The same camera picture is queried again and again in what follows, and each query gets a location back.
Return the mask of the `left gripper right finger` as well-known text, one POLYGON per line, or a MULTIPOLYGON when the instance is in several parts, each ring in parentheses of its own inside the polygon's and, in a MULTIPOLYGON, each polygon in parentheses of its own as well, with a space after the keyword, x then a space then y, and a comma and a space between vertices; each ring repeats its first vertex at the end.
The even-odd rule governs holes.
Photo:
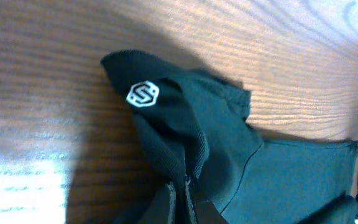
POLYGON ((185 201, 188 220, 191 224, 228 224, 212 201, 204 194, 197 180, 187 175, 185 201))

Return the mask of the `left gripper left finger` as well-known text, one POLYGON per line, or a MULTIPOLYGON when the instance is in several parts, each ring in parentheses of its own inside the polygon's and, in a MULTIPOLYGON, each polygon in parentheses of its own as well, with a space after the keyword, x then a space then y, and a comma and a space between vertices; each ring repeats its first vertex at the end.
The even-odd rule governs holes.
POLYGON ((172 183, 157 191, 137 224, 174 224, 176 212, 176 190, 172 183))

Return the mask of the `black t-shirt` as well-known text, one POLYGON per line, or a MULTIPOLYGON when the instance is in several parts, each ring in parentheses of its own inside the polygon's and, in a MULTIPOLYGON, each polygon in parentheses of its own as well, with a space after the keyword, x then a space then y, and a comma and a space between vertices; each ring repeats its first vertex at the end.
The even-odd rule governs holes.
MULTIPOLYGON (((190 223, 187 175, 228 223, 355 222, 357 141, 265 139, 246 122, 249 91, 146 52, 113 52, 101 65, 132 110, 145 158, 175 187, 174 223, 190 223)), ((136 223, 149 204, 116 223, 136 223)))

